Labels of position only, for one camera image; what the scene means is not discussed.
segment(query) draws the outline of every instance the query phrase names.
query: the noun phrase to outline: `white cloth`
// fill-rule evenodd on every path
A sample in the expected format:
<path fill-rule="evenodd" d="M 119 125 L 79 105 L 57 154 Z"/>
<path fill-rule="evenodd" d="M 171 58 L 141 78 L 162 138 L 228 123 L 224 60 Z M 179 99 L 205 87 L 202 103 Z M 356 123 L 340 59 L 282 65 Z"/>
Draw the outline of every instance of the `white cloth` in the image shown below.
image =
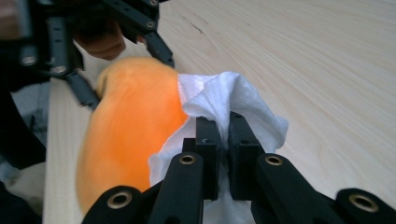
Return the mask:
<path fill-rule="evenodd" d="M 170 160 L 181 152 L 183 139 L 195 137 L 197 117 L 206 117 L 217 123 L 225 148 L 231 111 L 247 119 L 266 152 L 275 152 L 283 146 L 288 122 L 275 116 L 254 87 L 241 75 L 233 72 L 216 76 L 179 75 L 178 87 L 183 109 L 190 117 L 167 140 L 162 150 L 149 159 L 152 185 L 164 179 Z M 227 163 L 223 162 L 219 170 L 219 198 L 214 202 L 205 202 L 204 223 L 254 223 L 249 202 L 233 201 L 227 169 Z"/>

